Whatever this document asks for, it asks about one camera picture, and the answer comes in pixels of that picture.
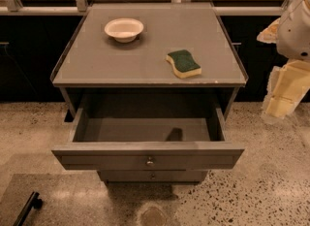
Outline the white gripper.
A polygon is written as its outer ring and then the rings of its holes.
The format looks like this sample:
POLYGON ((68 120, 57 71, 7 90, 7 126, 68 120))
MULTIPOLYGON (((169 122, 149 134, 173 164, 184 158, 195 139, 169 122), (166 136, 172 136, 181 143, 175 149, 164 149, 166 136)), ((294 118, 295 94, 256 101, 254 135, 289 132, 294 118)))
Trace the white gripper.
POLYGON ((310 0, 293 0, 257 40, 276 43, 277 51, 289 58, 283 67, 273 67, 263 99, 262 119, 273 124, 291 115, 310 90, 310 0))

